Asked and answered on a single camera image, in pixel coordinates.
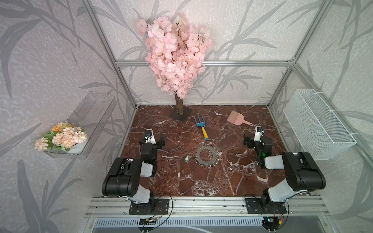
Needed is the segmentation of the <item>key with green tag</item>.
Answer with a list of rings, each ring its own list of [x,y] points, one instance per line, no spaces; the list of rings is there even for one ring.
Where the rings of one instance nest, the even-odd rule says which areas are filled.
[[[187,163],[192,158],[192,155],[187,155],[184,159],[184,161]]]

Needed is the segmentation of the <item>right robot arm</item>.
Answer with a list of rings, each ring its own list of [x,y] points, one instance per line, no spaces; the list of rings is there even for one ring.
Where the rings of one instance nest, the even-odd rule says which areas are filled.
[[[287,200],[325,188],[326,179],[310,153],[286,151],[272,155],[272,141],[266,136],[258,140],[245,136],[243,144],[255,150],[259,167],[285,172],[285,179],[265,189],[260,198],[250,195],[245,197],[249,214],[285,214]]]

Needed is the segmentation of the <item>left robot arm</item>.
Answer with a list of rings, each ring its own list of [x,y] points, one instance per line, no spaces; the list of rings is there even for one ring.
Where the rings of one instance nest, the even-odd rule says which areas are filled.
[[[152,136],[140,141],[140,158],[116,158],[102,184],[102,194],[131,201],[130,215],[155,214],[159,211],[153,192],[140,185],[141,177],[154,177],[157,173],[157,151],[165,140],[152,143]]]

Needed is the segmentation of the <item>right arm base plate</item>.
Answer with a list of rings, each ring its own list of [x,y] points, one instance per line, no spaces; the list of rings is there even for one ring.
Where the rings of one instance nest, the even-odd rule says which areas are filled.
[[[263,201],[259,198],[245,197],[246,209],[248,214],[286,214],[285,203],[275,203],[272,201]]]

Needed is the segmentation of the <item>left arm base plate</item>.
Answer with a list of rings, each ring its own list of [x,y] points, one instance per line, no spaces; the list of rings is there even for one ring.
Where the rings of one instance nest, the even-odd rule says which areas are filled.
[[[164,215],[169,207],[170,199],[154,199],[146,204],[131,202],[129,215]]]

